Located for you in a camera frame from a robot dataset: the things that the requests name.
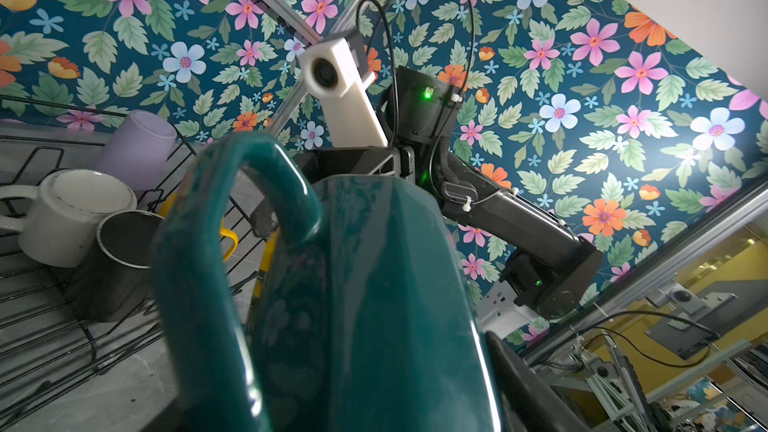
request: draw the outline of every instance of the mug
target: mug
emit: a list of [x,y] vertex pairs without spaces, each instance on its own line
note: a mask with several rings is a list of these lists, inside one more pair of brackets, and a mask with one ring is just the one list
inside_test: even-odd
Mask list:
[[176,129],[152,112],[132,110],[101,149],[93,169],[115,176],[136,192],[156,187],[176,142]]
[[[170,194],[168,197],[166,197],[165,202],[163,202],[163,205],[160,207],[160,210],[158,210],[158,214],[166,218],[168,216],[168,212],[170,212],[170,209],[174,206],[174,202],[176,202],[176,192]],[[232,241],[232,245],[226,250],[224,253],[224,259],[227,260],[229,257],[234,254],[235,249],[237,248],[237,245],[240,244],[240,239],[237,237],[237,234],[233,230],[229,230],[228,228],[224,228],[224,219],[221,219],[221,228],[219,229],[219,236],[226,237],[229,240]]]
[[5,186],[0,198],[34,200],[24,218],[0,216],[0,228],[20,232],[24,254],[55,267],[76,267],[106,216],[136,208],[136,195],[115,177],[85,169],[54,172],[40,186]]
[[[280,223],[245,336],[217,233],[240,167]],[[261,132],[206,148],[153,261],[191,430],[500,430],[456,248],[437,202],[391,176],[311,185]]]
[[162,221],[144,210],[116,212],[101,221],[96,242],[65,293],[75,315],[117,322],[139,312],[150,295],[150,244]]

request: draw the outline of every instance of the camera lens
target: camera lens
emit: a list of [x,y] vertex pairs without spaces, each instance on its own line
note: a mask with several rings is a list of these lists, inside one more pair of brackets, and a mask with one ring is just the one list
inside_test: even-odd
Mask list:
[[339,81],[333,64],[325,59],[318,59],[312,64],[312,74],[317,83],[326,89],[332,89]]

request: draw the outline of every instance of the teal mug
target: teal mug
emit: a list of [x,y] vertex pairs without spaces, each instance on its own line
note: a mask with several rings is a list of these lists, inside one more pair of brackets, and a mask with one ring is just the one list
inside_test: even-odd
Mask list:
[[[280,234],[245,336],[221,216],[238,169]],[[500,430],[492,370],[437,203],[389,176],[311,185],[271,136],[205,149],[163,224],[157,300],[193,430]]]

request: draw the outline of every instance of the yellow mug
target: yellow mug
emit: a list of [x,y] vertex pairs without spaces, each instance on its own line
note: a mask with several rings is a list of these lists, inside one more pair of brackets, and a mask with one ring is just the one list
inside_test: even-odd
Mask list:
[[[170,194],[165,199],[165,202],[163,202],[163,205],[160,207],[160,210],[158,211],[158,215],[163,218],[167,217],[168,212],[170,212],[170,208],[174,206],[174,202],[176,202],[176,192]],[[224,228],[223,218],[221,219],[221,230],[219,230],[219,235],[221,237],[226,237],[232,241],[232,246],[224,253],[224,260],[227,260],[232,254],[234,254],[235,249],[237,248],[237,245],[240,243],[240,240],[238,239],[237,234],[234,231],[231,231],[228,228]]]

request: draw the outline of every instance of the white mug handle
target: white mug handle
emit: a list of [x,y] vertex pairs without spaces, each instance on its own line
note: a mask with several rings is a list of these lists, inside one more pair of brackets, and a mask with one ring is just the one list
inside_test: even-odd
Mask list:
[[[38,197],[36,186],[5,186],[0,187],[0,198],[26,197],[35,200]],[[0,216],[0,228],[24,232],[24,219]]]

